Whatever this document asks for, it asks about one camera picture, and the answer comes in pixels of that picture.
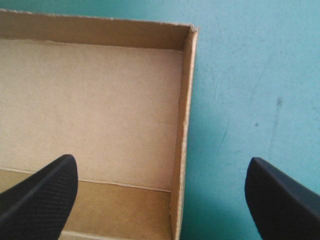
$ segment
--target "black rubber pad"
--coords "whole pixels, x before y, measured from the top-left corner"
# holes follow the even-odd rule
[[[245,198],[264,240],[320,240],[320,196],[262,158],[252,158]]]
[[[57,240],[78,191],[77,164],[63,155],[0,194],[0,240]]]

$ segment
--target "blue-green surface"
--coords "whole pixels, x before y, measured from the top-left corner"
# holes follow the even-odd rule
[[[0,0],[0,8],[200,27],[182,240],[260,239],[244,197],[252,156],[320,194],[320,1]]]

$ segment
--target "corrugated cardboard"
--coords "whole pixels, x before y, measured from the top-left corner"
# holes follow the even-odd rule
[[[62,240],[178,240],[197,35],[1,10],[0,190],[73,154]]]

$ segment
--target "cardboard edge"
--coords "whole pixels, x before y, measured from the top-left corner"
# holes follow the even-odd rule
[[[94,234],[63,230],[59,240],[133,240],[121,237],[99,236]]]
[[[12,19],[14,16],[17,22],[9,20],[4,25],[1,25],[2,15],[4,19]],[[8,30],[4,27],[6,23],[10,23],[9,25],[13,30]],[[30,34],[28,25],[33,26],[34,32],[37,32],[37,37],[34,34]],[[87,34],[80,31],[82,30],[80,26],[84,25],[87,28]],[[55,28],[56,34],[52,35],[48,31],[50,28]],[[62,43],[182,51],[184,46],[183,41],[190,28],[194,28],[194,26],[184,23],[38,13],[0,8],[0,36],[3,35],[2,37],[6,39],[49,40]]]
[[[192,89],[193,89],[193,76],[194,76],[194,67],[196,59],[196,49],[197,49],[197,40],[198,40],[199,28],[192,26],[189,30],[189,34],[186,37],[185,47],[188,44],[191,47],[191,56],[190,63],[188,64],[188,86],[185,100],[185,115],[183,116],[182,121],[182,140],[181,140],[181,156],[179,163],[179,179],[178,179],[178,193],[177,193],[177,202],[176,209],[173,209],[173,203],[170,203],[170,214],[171,214],[171,225],[172,225],[172,234],[173,240],[179,240],[181,235],[182,221],[183,221],[183,210],[184,210],[184,196],[185,196],[185,181],[186,181],[186,163],[187,163],[187,142],[188,142],[188,130],[189,130],[189,119],[190,119],[190,108],[191,108],[191,98],[192,98]]]
[[[141,19],[76,15],[76,14],[56,14],[56,13],[50,13],[50,12],[31,12],[31,11],[12,10],[12,9],[5,9],[5,8],[0,8],[0,12],[28,14],[28,15],[42,15],[42,16],[51,16],[51,17],[66,17],[66,18],[76,17],[76,18],[82,18],[82,19],[99,19],[99,20],[120,21],[120,22],[151,23],[156,25],[170,25],[170,26],[182,26],[182,27],[195,28],[195,26],[191,23],[181,23],[181,22],[150,21],[150,20],[141,20]]]
[[[23,169],[17,169],[17,168],[10,168],[10,167],[5,167],[5,166],[0,166],[0,170],[14,172],[14,173],[21,173],[21,174],[29,174],[29,175],[35,174],[37,172],[37,171],[23,170]],[[79,178],[79,181],[94,183],[94,184],[117,185],[117,186],[127,187],[127,188],[144,189],[144,190],[150,190],[150,191],[156,191],[156,192],[171,193],[170,190],[166,190],[166,189],[133,185],[133,184],[121,183],[121,182],[101,181],[101,180],[92,180],[92,179],[83,179],[83,178]]]

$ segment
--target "open cardboard box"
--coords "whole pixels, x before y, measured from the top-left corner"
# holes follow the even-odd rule
[[[0,191],[63,154],[60,239],[178,240],[198,31],[0,10]]]

